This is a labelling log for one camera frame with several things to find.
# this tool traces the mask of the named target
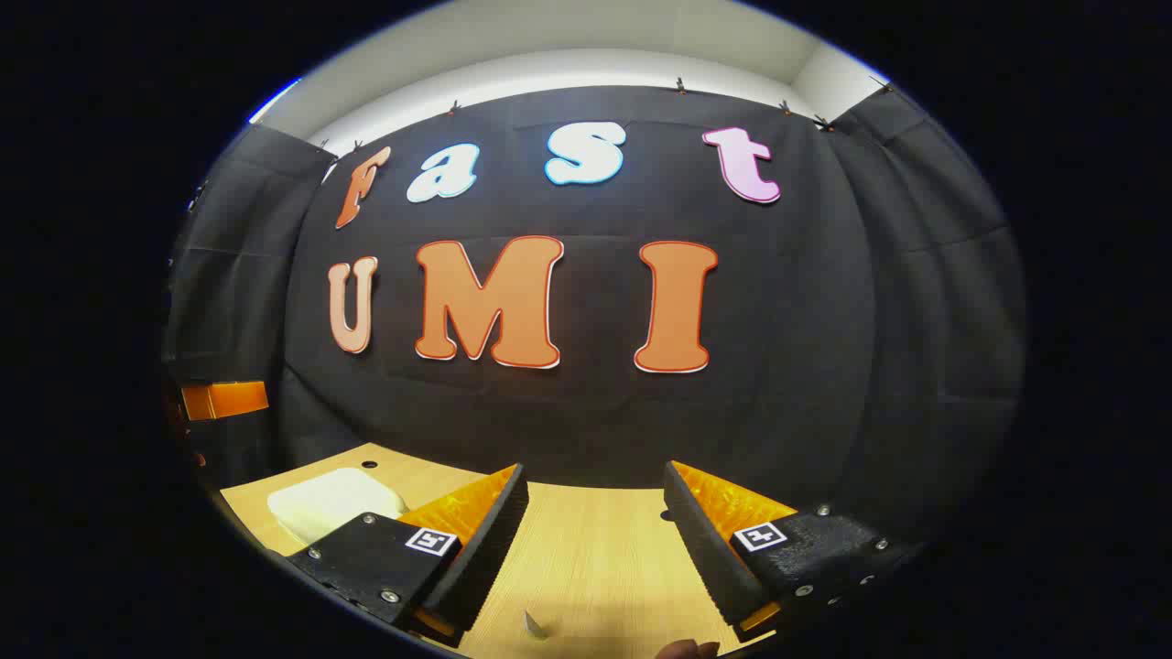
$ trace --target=finger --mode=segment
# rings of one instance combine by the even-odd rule
[[[700,659],[716,659],[716,652],[721,648],[718,641],[710,641],[701,645],[696,648],[696,654]]]
[[[700,659],[700,651],[694,639],[677,640],[665,645],[655,659]]]

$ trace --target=white sponge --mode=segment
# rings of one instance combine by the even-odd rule
[[[407,504],[387,485],[354,468],[335,469],[268,495],[268,510],[293,537],[313,544],[363,512],[397,519]]]

